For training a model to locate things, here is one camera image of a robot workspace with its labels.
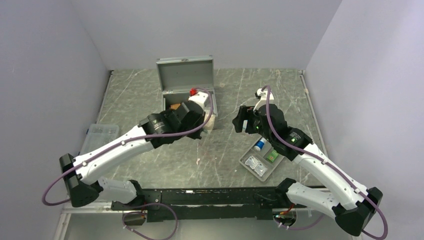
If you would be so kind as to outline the small white blue bottle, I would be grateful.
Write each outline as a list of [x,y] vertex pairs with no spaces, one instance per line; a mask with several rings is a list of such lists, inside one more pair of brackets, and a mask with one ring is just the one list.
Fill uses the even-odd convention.
[[257,152],[260,152],[260,151],[263,149],[263,147],[264,147],[264,145],[266,144],[266,142],[267,142],[267,140],[266,140],[264,137],[262,137],[261,139],[259,139],[259,140],[255,143],[255,145],[253,146],[253,149],[254,149],[255,151],[257,151]]

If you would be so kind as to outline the small green box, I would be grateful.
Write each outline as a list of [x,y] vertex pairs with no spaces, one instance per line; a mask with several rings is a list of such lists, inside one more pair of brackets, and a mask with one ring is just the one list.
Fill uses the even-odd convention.
[[268,155],[266,156],[266,160],[270,163],[274,163],[275,160],[279,157],[279,154],[275,149],[271,150]]

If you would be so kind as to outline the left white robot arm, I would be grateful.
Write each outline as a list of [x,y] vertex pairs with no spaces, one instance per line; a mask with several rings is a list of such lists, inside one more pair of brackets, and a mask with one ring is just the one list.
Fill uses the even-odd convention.
[[86,206],[103,199],[139,209],[145,200],[136,180],[118,181],[103,175],[123,162],[183,137],[200,139],[208,100],[190,98],[177,109],[152,113],[121,137],[89,153],[60,157],[63,179],[71,205]]

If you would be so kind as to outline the teal white small packet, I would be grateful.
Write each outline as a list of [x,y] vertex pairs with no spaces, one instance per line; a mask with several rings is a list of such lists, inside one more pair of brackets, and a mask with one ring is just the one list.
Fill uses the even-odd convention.
[[242,124],[242,131],[243,131],[243,132],[245,132],[245,131],[246,131],[246,129],[247,129],[247,125],[248,125],[248,121],[247,121],[247,120],[244,120],[244,121],[243,121],[243,124]]

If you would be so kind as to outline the grey plastic divider tray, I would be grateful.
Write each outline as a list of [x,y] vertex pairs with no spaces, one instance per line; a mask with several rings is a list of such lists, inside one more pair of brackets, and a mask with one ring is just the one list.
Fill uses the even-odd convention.
[[238,162],[259,181],[265,182],[284,159],[264,137],[259,137]]

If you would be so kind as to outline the cream latex gloves packet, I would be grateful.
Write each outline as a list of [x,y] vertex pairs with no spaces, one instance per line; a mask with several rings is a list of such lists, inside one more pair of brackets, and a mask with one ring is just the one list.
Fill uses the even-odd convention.
[[206,120],[207,120],[207,118],[208,118],[208,115],[206,115],[206,116],[204,117],[205,125],[203,126],[203,128],[202,128],[202,129],[203,129],[203,131],[204,131],[206,134],[210,134],[210,133],[212,132],[212,130],[214,129],[216,116],[215,116],[214,114],[212,114],[212,115],[210,116],[209,120],[208,120],[208,121],[206,121]]

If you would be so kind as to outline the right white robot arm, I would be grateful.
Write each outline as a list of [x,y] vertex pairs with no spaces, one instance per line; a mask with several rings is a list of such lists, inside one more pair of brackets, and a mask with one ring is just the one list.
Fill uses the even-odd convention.
[[309,171],[328,193],[286,178],[275,188],[276,203],[287,208],[303,205],[334,218],[337,225],[352,236],[365,234],[365,227],[375,214],[383,222],[384,240],[388,235],[387,220],[379,209],[383,193],[377,187],[360,184],[337,167],[302,130],[290,127],[275,104],[259,109],[242,105],[232,120],[237,133],[259,134],[279,155]]

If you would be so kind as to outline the grey metal medicine case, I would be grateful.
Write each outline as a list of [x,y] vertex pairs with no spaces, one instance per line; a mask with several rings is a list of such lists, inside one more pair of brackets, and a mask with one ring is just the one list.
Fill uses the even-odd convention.
[[211,94],[213,115],[218,114],[214,89],[212,55],[158,58],[156,68],[162,93],[163,110],[190,97],[192,88],[204,88]]

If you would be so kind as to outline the brown bottle orange cap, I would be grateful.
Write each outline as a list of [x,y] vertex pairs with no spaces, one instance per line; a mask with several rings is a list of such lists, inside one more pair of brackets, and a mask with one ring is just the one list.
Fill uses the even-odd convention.
[[181,104],[180,104],[180,103],[171,104],[171,105],[170,105],[170,109],[172,109],[172,110],[177,110],[180,106],[181,106]]

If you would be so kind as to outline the clear bag alcohol wipes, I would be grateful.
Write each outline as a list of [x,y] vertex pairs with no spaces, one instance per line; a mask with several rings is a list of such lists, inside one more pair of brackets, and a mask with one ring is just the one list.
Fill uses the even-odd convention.
[[268,171],[268,168],[253,155],[249,156],[245,160],[244,164],[253,170],[253,172],[259,177],[263,177],[264,174]]

